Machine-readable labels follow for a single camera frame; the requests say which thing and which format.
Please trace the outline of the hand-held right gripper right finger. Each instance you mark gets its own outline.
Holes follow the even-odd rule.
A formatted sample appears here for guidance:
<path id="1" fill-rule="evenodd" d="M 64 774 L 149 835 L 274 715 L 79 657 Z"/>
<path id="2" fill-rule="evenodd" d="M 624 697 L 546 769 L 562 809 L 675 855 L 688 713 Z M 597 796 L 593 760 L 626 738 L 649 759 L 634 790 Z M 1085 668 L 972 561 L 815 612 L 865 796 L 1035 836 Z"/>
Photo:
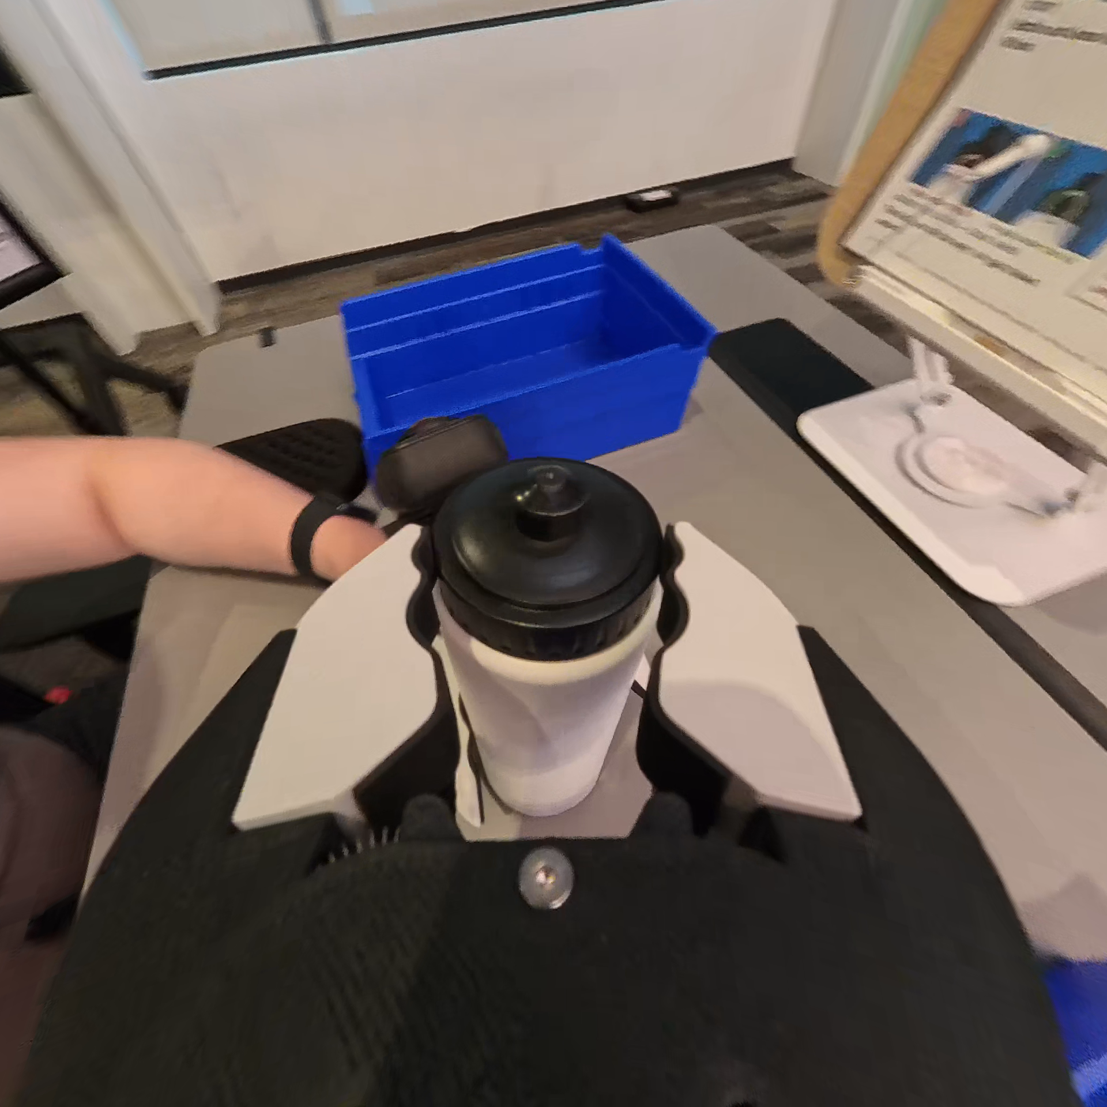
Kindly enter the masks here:
<path id="1" fill-rule="evenodd" d="M 690 521 L 669 527 L 659 587 L 638 727 L 654 792 L 684 802 L 697 836 L 726 822 L 733 789 L 754 810 L 858 822 L 864 803 L 788 607 Z"/>

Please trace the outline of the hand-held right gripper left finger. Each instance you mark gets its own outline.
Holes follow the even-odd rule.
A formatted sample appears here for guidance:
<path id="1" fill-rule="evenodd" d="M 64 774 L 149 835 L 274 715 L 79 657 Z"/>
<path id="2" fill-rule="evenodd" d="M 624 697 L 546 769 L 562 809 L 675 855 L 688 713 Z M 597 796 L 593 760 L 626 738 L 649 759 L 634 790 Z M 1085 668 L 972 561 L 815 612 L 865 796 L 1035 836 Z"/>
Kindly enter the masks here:
<path id="1" fill-rule="evenodd" d="M 406 805 L 454 811 L 460 735 L 434 644 L 434 553 L 408 524 L 300 619 L 244 777 L 242 831 L 328 814 L 381 839 Z"/>

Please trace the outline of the white plastic bottle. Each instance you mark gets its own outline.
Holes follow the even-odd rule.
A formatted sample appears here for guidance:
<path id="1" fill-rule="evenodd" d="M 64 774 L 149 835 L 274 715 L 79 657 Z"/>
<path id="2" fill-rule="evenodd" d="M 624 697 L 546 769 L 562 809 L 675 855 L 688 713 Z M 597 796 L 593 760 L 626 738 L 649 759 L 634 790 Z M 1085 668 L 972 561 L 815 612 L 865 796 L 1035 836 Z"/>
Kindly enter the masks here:
<path id="1" fill-rule="evenodd" d="M 661 612 L 661 585 L 613 645 L 576 659 L 533 660 L 495 651 L 466 631 L 434 589 L 439 653 L 466 743 L 476 743 L 484 797 L 526 817 L 582 802 L 600 778 L 646 641 Z"/>

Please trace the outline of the blue plastic bin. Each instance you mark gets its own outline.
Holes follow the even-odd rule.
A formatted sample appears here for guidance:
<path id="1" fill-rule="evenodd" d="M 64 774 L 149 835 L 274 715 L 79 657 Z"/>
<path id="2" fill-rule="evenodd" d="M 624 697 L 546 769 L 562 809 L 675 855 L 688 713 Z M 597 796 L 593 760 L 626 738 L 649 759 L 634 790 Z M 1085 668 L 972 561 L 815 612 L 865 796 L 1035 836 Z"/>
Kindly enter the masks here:
<path id="1" fill-rule="evenodd" d="M 1105 1105 L 1106 962 L 1052 959 L 1044 977 L 1074 1091 L 1085 1105 Z"/>
<path id="2" fill-rule="evenodd" d="M 717 334 L 611 234 L 348 299 L 340 317 L 372 474 L 431 417 L 487 416 L 513 460 L 675 433 Z"/>

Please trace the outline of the black bottle lid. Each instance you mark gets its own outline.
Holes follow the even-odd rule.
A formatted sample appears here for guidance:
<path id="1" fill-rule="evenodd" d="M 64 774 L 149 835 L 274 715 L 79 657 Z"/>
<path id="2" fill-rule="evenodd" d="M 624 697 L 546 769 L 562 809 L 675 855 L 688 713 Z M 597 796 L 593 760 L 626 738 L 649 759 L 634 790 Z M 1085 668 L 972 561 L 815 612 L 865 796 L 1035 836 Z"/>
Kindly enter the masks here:
<path id="1" fill-rule="evenodd" d="M 512 461 L 450 492 L 431 527 L 438 598 L 493 651 L 576 660 L 625 639 L 655 594 L 663 532 L 617 474 L 563 458 Z"/>

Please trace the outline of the person's left forearm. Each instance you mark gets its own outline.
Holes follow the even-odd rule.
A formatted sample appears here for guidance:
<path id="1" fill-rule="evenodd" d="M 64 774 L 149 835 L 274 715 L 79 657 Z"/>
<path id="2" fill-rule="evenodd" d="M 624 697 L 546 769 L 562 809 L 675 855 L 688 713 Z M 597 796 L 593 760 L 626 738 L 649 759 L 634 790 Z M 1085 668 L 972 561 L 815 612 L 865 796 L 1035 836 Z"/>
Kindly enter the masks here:
<path id="1" fill-rule="evenodd" d="M 133 556 L 288 574 L 310 496 L 222 450 L 169 437 L 6 437 L 2 579 Z"/>

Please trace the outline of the person's left hand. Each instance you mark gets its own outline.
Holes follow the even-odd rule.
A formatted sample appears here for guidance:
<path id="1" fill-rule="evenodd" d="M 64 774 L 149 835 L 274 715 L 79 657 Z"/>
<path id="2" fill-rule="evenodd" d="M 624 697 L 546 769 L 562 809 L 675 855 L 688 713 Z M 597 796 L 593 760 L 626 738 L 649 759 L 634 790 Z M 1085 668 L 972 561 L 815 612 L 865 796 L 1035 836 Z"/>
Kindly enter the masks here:
<path id="1" fill-rule="evenodd" d="M 386 541 L 386 535 L 373 523 L 335 515 L 326 519 L 314 533 L 310 560 L 314 574 L 334 582 Z"/>

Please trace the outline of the black wrist band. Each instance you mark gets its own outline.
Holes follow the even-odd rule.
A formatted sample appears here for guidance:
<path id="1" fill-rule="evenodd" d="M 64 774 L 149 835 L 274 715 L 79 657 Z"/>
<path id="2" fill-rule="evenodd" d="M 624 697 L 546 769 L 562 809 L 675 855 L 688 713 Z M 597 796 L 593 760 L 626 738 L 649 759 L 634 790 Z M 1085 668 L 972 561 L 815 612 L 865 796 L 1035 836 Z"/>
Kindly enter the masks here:
<path id="1" fill-rule="evenodd" d="M 332 519 L 356 521 L 372 531 L 379 531 L 376 516 L 367 508 L 340 496 L 321 491 L 300 511 L 289 533 L 288 553 L 294 573 L 319 586 L 328 586 L 335 578 L 319 573 L 314 565 L 314 541 L 318 531 Z"/>

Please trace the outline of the black rectangular table pad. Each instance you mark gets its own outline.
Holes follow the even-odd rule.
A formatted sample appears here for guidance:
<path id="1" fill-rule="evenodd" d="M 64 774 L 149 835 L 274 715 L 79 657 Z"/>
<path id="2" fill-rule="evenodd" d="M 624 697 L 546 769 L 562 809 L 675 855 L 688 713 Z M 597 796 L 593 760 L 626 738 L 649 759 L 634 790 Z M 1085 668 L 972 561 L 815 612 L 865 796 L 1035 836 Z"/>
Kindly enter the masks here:
<path id="1" fill-rule="evenodd" d="M 717 334 L 711 358 L 775 420 L 795 423 L 807 411 L 873 390 L 836 354 L 784 318 Z"/>

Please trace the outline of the black framed sign stand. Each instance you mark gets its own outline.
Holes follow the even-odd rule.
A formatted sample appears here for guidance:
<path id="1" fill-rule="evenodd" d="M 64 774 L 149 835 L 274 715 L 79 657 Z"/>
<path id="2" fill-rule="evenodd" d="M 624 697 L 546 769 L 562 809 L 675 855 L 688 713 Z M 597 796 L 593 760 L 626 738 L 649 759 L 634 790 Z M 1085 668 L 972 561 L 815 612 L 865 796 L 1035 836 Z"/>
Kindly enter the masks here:
<path id="1" fill-rule="evenodd" d="M 61 278 L 60 267 L 3 203 L 2 308 L 15 307 Z M 3 328 L 2 366 L 14 370 L 77 432 L 93 436 L 130 433 L 112 390 L 114 382 L 160 395 L 176 416 L 184 413 L 189 395 L 184 382 L 112 351 L 91 324 L 77 315 L 15 329 Z"/>

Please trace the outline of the instruction board on white stand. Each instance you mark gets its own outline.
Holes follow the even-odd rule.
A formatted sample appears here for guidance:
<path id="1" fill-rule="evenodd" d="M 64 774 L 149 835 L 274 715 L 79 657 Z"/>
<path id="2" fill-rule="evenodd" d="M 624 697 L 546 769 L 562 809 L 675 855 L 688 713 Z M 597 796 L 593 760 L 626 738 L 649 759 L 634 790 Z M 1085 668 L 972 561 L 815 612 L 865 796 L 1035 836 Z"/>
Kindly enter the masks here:
<path id="1" fill-rule="evenodd" d="M 800 436 L 951 581 L 1019 607 L 1105 574 L 1105 394 L 873 267 L 845 238 L 1007 2 L 951 2 L 825 214 L 824 275 L 908 337 L 911 375 L 810 409 Z"/>

